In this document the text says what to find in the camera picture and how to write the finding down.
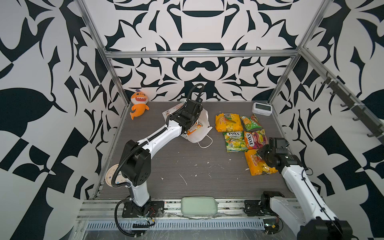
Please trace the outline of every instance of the shark mouth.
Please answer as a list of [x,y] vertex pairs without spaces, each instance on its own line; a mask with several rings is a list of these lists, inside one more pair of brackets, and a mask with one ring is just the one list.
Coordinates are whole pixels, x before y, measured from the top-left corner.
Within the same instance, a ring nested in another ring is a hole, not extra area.
[[146,98],[135,98],[136,101],[139,101],[139,102],[145,102],[147,99]]

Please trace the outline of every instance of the black and white wallpaper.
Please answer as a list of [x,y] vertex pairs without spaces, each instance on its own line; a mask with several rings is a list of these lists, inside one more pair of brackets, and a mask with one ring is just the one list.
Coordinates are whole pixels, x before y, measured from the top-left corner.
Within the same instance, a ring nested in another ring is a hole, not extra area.
[[[309,50],[383,117],[384,3],[335,0]],[[291,150],[327,205],[360,240],[384,237],[384,146],[301,58],[273,103]]]
[[141,89],[151,101],[184,100],[197,83],[206,101],[268,100],[289,57],[124,58],[112,64],[127,96]]
[[109,51],[291,49],[321,0],[86,0]]
[[124,103],[73,0],[0,3],[1,239],[60,239]]

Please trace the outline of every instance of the round container lid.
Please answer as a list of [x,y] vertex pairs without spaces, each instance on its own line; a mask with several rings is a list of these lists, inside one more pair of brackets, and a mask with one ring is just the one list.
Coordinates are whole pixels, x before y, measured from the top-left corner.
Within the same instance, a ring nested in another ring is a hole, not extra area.
[[[118,166],[119,164],[113,165],[110,169],[108,169],[107,174],[105,174],[105,182],[110,187],[112,187],[112,176],[115,173]],[[123,177],[120,171],[118,177],[116,178],[116,183],[121,183],[121,182],[127,182],[127,180],[125,179],[125,177]]]

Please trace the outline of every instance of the green snack package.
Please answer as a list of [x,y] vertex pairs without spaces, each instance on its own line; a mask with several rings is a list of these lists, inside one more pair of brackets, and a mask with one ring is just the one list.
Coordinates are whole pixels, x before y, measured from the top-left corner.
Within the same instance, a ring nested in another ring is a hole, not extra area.
[[244,132],[224,132],[227,152],[242,152],[248,150],[244,141]]
[[260,126],[259,120],[254,114],[250,118],[246,116],[240,116],[240,118],[243,120],[245,129],[247,131],[254,128],[262,128],[262,126]]

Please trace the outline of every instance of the white digital clock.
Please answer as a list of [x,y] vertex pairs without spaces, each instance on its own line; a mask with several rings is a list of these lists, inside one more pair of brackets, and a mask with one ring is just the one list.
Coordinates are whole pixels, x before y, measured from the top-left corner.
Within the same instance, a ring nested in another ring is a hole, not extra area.
[[256,114],[269,116],[272,114],[272,106],[265,103],[253,103],[252,112]]

